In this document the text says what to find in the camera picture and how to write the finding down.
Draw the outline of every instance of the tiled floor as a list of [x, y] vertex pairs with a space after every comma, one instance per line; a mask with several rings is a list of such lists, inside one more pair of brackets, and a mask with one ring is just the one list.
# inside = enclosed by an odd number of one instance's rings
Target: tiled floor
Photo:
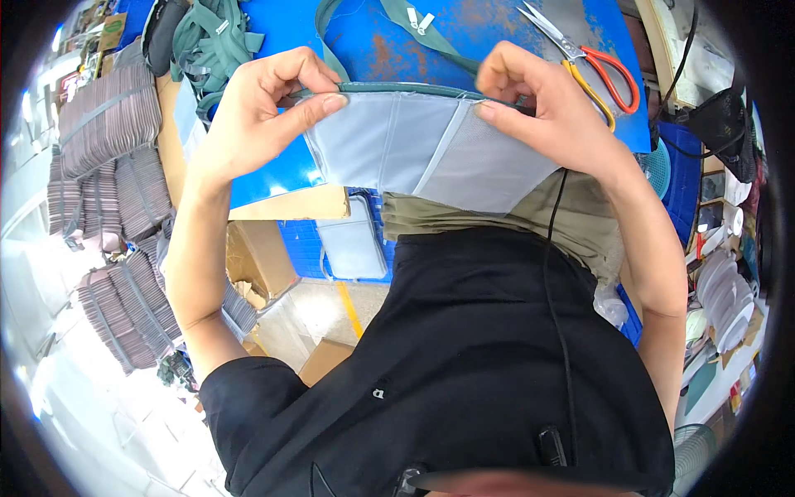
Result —
[[353, 319], [366, 329], [381, 308], [389, 286], [305, 278], [262, 316], [256, 339], [268, 355], [296, 371], [323, 338], [356, 345], [359, 337], [345, 305], [344, 290], [355, 312]]

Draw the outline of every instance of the plastic packaging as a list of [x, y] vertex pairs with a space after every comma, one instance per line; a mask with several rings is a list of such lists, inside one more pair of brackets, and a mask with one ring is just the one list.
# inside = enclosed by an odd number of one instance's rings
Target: plastic packaging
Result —
[[594, 310], [617, 329], [626, 323], [630, 313], [615, 290], [615, 282], [600, 284], [594, 292]]

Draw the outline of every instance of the black shirt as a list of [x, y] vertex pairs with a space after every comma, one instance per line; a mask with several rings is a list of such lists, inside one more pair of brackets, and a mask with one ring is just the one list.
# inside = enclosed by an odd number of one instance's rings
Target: black shirt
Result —
[[[498, 227], [404, 235], [384, 305], [351, 357], [315, 386], [272, 358], [213, 371], [200, 398], [227, 490], [309, 496], [314, 464], [337, 497], [390, 496], [413, 463], [536, 467], [547, 425], [569, 454], [544, 247]], [[595, 313], [588, 270], [553, 248], [548, 272], [572, 369], [578, 466], [643, 473], [664, 491], [673, 446], [638, 353]], [[330, 495], [318, 481], [316, 495]]]

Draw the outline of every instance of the red scissor handle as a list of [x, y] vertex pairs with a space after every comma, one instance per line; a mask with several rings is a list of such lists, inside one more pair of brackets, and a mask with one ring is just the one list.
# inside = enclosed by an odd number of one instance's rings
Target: red scissor handle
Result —
[[[621, 64], [621, 61], [616, 59], [613, 56], [609, 56], [606, 53], [600, 52], [598, 50], [590, 49], [589, 47], [582, 46], [580, 50], [585, 52], [585, 60], [591, 63], [591, 65], [596, 69], [600, 76], [602, 76], [602, 80], [607, 85], [607, 89], [610, 91], [610, 94], [613, 96], [615, 102], [619, 105], [622, 111], [626, 112], [627, 114], [634, 114], [634, 112], [638, 109], [641, 103], [641, 96], [640, 91], [638, 90], [638, 85], [635, 83], [634, 78], [630, 74], [630, 72], [624, 67], [624, 64]], [[613, 81], [610, 79], [610, 76], [607, 75], [607, 72], [604, 70], [604, 67], [599, 62], [600, 60], [604, 60], [609, 65], [613, 66], [614, 68], [618, 69], [618, 71], [624, 76], [626, 83], [630, 86], [630, 91], [632, 92], [632, 104], [627, 105], [626, 102], [621, 98], [619, 91], [615, 89], [615, 85]]]

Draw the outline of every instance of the yellow scissor handle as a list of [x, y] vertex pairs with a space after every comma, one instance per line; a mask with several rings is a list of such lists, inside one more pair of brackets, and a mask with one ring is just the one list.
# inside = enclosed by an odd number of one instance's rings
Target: yellow scissor handle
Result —
[[572, 64], [566, 59], [563, 60], [562, 64], [563, 67], [566, 68], [568, 73], [572, 75], [572, 78], [574, 78], [574, 80], [580, 84], [580, 87], [583, 89], [583, 91], [585, 91], [585, 93], [587, 93], [588, 96], [591, 97], [591, 100], [593, 100], [594, 103], [596, 103], [596, 106], [602, 111], [602, 114], [604, 114], [604, 117], [607, 119], [607, 127], [610, 128], [610, 132], [611, 133], [614, 132], [615, 118], [613, 117], [613, 113], [610, 111], [610, 108], [607, 106], [604, 100], [602, 100], [602, 97], [600, 97], [594, 91], [594, 89], [591, 88], [591, 85], [589, 85], [585, 81], [585, 78], [583, 78], [583, 76], [580, 74], [580, 70], [577, 68], [576, 65]]

